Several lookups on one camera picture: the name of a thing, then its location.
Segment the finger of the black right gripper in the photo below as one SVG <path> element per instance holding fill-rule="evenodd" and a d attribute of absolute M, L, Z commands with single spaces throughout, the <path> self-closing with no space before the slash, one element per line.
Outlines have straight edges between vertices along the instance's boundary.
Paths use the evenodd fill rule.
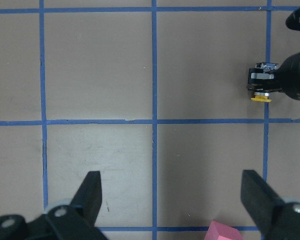
<path fill-rule="evenodd" d="M 277 90 L 276 69 L 265 71 L 262 68 L 250 68 L 247 77 L 247 90 Z"/>

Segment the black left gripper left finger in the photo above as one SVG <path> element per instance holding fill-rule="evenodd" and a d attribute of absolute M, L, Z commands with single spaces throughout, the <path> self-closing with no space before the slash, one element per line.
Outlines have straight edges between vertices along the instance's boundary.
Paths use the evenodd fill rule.
<path fill-rule="evenodd" d="M 100 171 L 89 171 L 70 202 L 77 213 L 94 225 L 102 206 L 102 181 Z"/>

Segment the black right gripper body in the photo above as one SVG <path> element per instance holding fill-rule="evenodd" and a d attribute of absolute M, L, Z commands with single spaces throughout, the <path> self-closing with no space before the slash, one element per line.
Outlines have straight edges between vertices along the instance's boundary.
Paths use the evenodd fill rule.
<path fill-rule="evenodd" d="M 286 19 L 288 29 L 300 32 L 300 7 Z M 275 74 L 281 86 L 281 92 L 300 101 L 300 52 L 288 57 Z"/>

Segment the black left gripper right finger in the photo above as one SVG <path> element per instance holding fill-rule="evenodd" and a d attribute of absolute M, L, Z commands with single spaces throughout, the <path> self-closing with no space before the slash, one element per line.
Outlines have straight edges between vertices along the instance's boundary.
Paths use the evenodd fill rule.
<path fill-rule="evenodd" d="M 285 202 L 255 171 L 242 171 L 240 200 L 262 234 L 269 234 Z"/>

